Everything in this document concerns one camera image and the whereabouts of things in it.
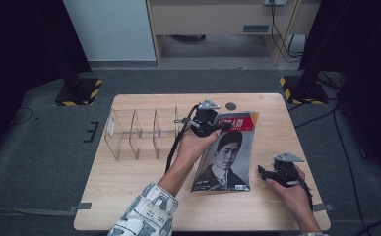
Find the patterned sleeve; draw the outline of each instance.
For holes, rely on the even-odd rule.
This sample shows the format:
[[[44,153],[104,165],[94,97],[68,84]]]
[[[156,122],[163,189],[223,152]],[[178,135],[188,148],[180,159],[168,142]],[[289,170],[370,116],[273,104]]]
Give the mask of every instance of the patterned sleeve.
[[[149,184],[107,235],[171,235],[172,215],[177,207],[178,200],[173,195],[159,185]]]

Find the wooden table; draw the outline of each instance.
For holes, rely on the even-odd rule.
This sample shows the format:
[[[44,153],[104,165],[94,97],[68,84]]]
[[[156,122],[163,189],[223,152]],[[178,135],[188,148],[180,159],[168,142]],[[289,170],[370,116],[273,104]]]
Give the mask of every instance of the wooden table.
[[[295,230],[297,224],[280,197],[261,179],[257,165],[273,170],[273,156],[289,151],[305,158],[298,166],[306,173],[313,203],[322,203],[307,158],[288,115],[283,97],[277,93],[216,94],[125,94],[114,98],[115,109],[171,108],[177,106],[180,118],[208,98],[227,112],[228,102],[236,111],[257,110],[254,144],[249,168],[251,191],[232,193],[190,192],[195,167],[177,195],[179,207],[174,215],[175,231],[282,231]],[[150,183],[163,175],[165,158],[115,160],[104,136],[100,140],[82,203],[90,209],[79,209],[74,221],[77,230],[108,230],[126,208]],[[323,230],[330,228],[325,210],[315,212]]]

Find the man's portrait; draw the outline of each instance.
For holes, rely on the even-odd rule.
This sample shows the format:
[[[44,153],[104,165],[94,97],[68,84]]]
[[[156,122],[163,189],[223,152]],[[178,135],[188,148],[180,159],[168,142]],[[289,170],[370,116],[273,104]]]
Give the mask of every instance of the man's portrait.
[[[234,173],[232,165],[238,158],[243,142],[240,131],[225,133],[218,142],[211,164],[194,183],[195,190],[249,190],[249,185]]]

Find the handheld controller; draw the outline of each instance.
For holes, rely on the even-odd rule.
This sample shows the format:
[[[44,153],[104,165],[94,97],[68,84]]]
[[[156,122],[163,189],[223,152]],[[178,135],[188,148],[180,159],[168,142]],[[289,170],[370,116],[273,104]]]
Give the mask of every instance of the handheld controller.
[[[298,175],[298,171],[293,164],[294,162],[303,161],[304,159],[286,152],[274,157],[273,166],[275,171],[268,171],[260,165],[258,165],[258,171],[260,172],[261,178],[263,180],[273,179],[286,188],[300,185],[306,192],[307,198],[309,199],[310,209],[313,211],[312,195],[310,194],[310,189],[304,179]]]
[[[181,137],[187,130],[188,123],[190,123],[190,129],[193,131],[193,133],[202,138],[209,136],[215,130],[221,129],[223,131],[231,128],[231,123],[223,123],[220,125],[215,124],[215,119],[218,115],[218,112],[216,112],[215,109],[219,109],[219,107],[216,104],[212,103],[210,100],[205,99],[203,102],[195,105],[186,118],[174,121],[175,123],[181,122],[184,124],[184,126],[175,138],[174,144],[172,145],[171,151],[169,152],[168,158],[166,160],[165,173],[168,171],[169,166],[171,165],[172,157],[174,156],[175,150],[177,149]],[[193,117],[193,119],[191,119],[191,115],[193,114],[194,110],[196,110],[196,115]]]
[[[199,137],[207,137],[215,130],[228,130],[231,127],[231,123],[224,123],[215,125],[215,118],[218,112],[215,109],[219,109],[217,105],[209,101],[204,100],[197,106],[196,115],[193,120],[190,121],[191,129]]]

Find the yellow and black hazard tape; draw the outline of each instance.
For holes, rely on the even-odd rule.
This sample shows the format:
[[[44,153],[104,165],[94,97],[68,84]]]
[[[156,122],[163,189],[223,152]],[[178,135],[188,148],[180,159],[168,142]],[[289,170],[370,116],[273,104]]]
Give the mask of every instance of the yellow and black hazard tape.
[[[287,86],[285,78],[280,78],[280,85],[283,88],[283,91],[285,92],[286,100],[290,104],[324,104],[325,101],[318,100],[318,99],[294,99],[291,96],[290,89]]]
[[[56,101],[55,105],[56,106],[76,106],[76,105],[90,105],[95,101],[95,97],[98,94],[98,90],[100,89],[101,83],[103,80],[97,80],[95,82],[95,87],[92,93],[90,94],[90,98],[87,100],[82,100],[82,101],[73,101],[73,100],[66,100],[66,101]]]

